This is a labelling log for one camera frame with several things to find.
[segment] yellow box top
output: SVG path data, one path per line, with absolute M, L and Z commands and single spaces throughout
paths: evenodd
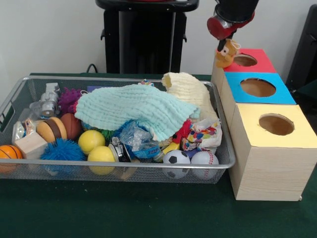
M 298 105 L 237 104 L 237 107 L 252 146 L 317 148 L 317 136 Z

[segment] white toy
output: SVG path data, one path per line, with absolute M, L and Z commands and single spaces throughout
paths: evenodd
M 164 164 L 190 164 L 189 157 L 180 150 L 172 150 L 163 158 Z M 163 173 L 171 179 L 181 179 L 187 175 L 189 169 L 163 168 Z
M 219 161 L 212 152 L 201 151 L 195 154 L 192 158 L 191 164 L 193 165 L 218 165 Z M 194 175 L 202 180 L 210 180 L 216 174 L 218 170 L 213 169 L 193 169 Z

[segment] orange basketball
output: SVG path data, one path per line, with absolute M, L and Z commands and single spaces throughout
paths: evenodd
M 22 159 L 21 151 L 13 145 L 0 146 L 0 159 Z M 17 168 L 17 164 L 0 164 L 0 173 L 10 173 Z
M 21 151 L 13 145 L 0 146 L 0 158 L 2 159 L 22 159 Z

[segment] wooden box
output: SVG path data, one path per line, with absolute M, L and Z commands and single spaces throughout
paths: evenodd
M 236 104 L 231 137 L 237 200 L 300 199 L 317 162 L 317 136 L 299 106 Z
M 229 128 L 236 103 L 296 104 L 277 73 L 225 75 L 220 98 Z
M 19 148 L 24 159 L 39 160 L 44 153 L 48 143 L 36 132 L 23 137 L 15 142 L 15 146 Z M 30 169 L 36 168 L 38 165 L 29 164 Z
M 256 73 L 276 73 L 271 61 L 262 49 L 240 49 L 240 54 L 236 55 L 231 66 L 223 69 L 215 65 L 213 61 L 211 81 L 221 94 L 222 84 L 225 79 L 225 72 L 256 72 Z

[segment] light blue towel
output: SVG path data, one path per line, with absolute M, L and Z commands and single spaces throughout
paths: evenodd
M 93 127 L 117 130 L 135 120 L 146 128 L 153 140 L 170 138 L 191 117 L 199 118 L 200 109 L 173 95 L 148 85 L 100 88 L 78 100 L 75 116 Z

